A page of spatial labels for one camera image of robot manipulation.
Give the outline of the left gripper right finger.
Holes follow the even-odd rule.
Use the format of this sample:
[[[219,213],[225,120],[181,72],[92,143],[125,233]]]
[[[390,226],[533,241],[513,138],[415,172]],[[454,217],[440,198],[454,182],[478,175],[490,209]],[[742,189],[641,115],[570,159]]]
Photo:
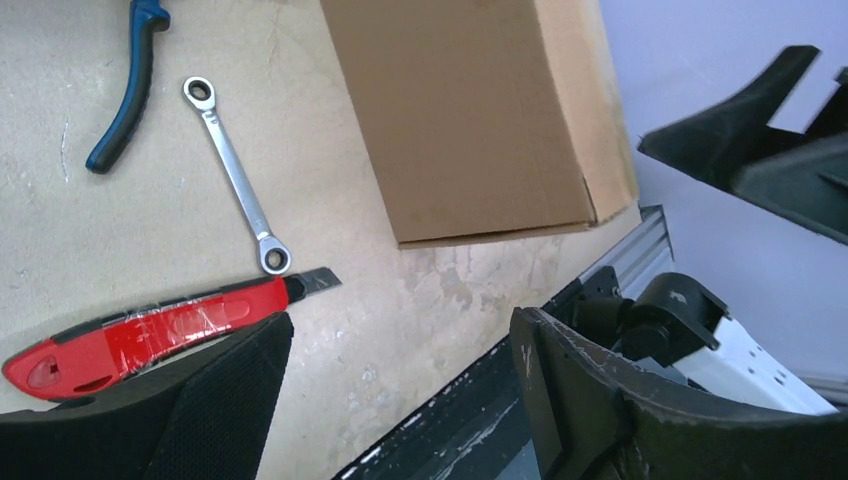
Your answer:
[[[843,479],[847,417],[755,407],[677,384],[517,308],[510,340],[545,479]]]

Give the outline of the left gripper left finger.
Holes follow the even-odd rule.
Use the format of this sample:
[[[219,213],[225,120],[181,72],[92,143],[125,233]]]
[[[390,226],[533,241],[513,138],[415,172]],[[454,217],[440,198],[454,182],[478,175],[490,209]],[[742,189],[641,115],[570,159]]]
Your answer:
[[[292,345],[276,313],[50,410],[1,416],[4,479],[253,479]]]

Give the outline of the brown cardboard express box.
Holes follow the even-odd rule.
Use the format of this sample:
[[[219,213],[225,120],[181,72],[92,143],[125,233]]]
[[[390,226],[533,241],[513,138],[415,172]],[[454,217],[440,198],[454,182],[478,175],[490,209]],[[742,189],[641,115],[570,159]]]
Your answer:
[[[326,1],[397,244],[585,231],[639,195],[596,1]]]

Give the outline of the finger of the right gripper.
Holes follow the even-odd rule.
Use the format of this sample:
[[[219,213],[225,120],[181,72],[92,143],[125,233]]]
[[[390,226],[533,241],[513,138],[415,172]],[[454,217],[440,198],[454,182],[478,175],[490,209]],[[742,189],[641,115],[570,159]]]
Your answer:
[[[769,122],[820,51],[784,48],[748,85],[642,137],[640,153],[839,243],[847,241],[847,72],[802,132]]]

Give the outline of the red utility knife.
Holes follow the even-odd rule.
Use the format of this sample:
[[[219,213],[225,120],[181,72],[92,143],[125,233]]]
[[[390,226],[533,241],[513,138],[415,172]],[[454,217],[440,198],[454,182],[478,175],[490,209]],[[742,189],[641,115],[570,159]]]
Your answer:
[[[36,342],[8,358],[2,374],[41,400],[80,398],[341,283],[330,268],[320,267],[120,311]]]

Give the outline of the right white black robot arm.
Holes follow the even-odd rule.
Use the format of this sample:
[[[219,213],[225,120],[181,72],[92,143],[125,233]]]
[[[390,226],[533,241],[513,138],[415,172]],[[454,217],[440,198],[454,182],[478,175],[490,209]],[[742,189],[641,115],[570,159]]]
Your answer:
[[[804,131],[770,121],[818,56],[791,45],[737,93],[647,133],[641,153],[839,242],[847,239],[847,75]],[[582,299],[570,324],[631,361],[672,368],[708,393],[772,410],[835,407],[767,353],[694,278],[662,273],[641,295]]]

